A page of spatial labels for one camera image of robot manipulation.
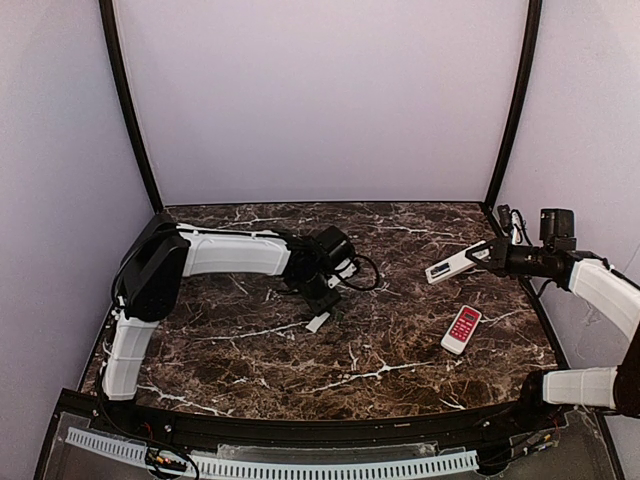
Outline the white air conditioner remote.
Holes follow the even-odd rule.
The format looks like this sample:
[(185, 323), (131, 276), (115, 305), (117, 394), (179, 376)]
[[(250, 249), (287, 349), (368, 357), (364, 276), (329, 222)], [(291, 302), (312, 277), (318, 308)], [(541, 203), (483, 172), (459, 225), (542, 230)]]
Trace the white air conditioner remote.
[(480, 245), (485, 244), (485, 241), (482, 240), (477, 242), (470, 247), (428, 267), (425, 270), (425, 275), (427, 278), (427, 282), (430, 285), (435, 285), (441, 283), (449, 278), (452, 278), (462, 272), (465, 272), (471, 268), (474, 268), (477, 263), (473, 260), (469, 260), (466, 257), (466, 253)]

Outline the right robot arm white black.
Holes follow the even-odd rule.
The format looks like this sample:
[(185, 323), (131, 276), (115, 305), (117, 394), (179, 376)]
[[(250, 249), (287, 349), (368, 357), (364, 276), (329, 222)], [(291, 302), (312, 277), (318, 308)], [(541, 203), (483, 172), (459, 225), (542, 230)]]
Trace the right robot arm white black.
[(537, 370), (521, 388), (528, 410), (550, 405), (607, 408), (626, 417), (639, 416), (639, 285), (604, 257), (576, 248), (574, 212), (540, 211), (540, 246), (517, 245), (506, 237), (467, 249), (464, 256), (497, 276), (546, 279), (584, 300), (629, 340), (621, 364), (586, 369)]

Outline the white battery cover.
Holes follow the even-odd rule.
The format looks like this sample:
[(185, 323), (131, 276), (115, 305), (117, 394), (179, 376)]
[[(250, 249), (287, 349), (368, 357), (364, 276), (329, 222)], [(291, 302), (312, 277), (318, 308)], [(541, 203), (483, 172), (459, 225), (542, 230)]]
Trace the white battery cover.
[(329, 312), (324, 312), (320, 315), (317, 315), (305, 326), (305, 328), (312, 333), (316, 333), (329, 317)]

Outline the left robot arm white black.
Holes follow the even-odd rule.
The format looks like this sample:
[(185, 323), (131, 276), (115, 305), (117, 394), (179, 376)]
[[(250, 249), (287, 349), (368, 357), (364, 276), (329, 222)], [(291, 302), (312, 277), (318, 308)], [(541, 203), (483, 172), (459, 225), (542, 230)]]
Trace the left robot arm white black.
[(102, 370), (102, 391), (111, 401), (135, 397), (152, 334), (173, 311), (187, 277), (279, 277), (302, 296), (316, 320), (324, 320), (341, 299), (337, 285), (358, 269), (353, 244), (335, 226), (297, 236), (286, 231), (201, 228), (157, 214), (125, 254), (112, 283), (116, 330)]

